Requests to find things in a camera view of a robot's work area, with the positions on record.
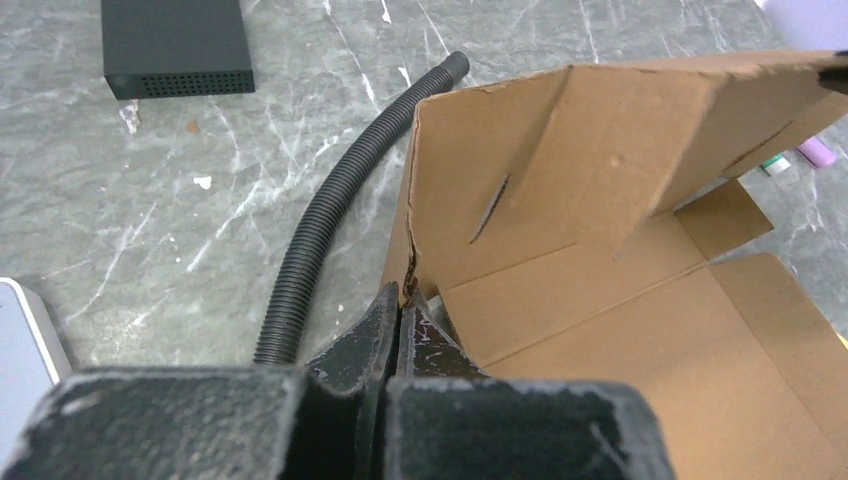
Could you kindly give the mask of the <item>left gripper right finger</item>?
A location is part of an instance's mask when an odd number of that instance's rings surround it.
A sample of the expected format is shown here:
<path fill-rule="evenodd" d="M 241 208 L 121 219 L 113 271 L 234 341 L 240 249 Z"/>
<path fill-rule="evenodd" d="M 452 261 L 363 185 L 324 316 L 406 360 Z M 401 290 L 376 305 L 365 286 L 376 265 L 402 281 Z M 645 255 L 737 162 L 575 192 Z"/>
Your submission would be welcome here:
<path fill-rule="evenodd" d="M 658 420 L 629 385 L 498 379 L 421 293 L 400 317 L 386 387 L 386 479 L 672 479 Z"/>

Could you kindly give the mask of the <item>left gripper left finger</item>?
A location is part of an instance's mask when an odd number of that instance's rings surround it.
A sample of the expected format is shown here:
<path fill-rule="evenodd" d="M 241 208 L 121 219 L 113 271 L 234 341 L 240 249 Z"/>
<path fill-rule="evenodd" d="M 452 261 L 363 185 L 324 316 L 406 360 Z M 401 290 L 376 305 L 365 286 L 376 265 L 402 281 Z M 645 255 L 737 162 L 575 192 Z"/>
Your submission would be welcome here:
<path fill-rule="evenodd" d="M 302 365 L 97 368 L 35 406 L 5 479 L 359 479 L 391 357 L 387 285 Z"/>

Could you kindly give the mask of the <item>brown cardboard box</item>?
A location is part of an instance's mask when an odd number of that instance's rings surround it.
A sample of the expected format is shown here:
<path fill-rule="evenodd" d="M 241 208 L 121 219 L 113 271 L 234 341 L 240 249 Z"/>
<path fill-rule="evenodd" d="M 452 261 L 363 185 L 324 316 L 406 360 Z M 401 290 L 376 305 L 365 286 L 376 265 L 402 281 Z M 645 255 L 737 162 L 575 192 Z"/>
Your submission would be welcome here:
<path fill-rule="evenodd" d="M 617 380 L 683 479 L 843 479 L 847 349 L 745 173 L 847 111 L 845 53 L 570 65 L 422 101 L 384 276 L 501 376 Z"/>

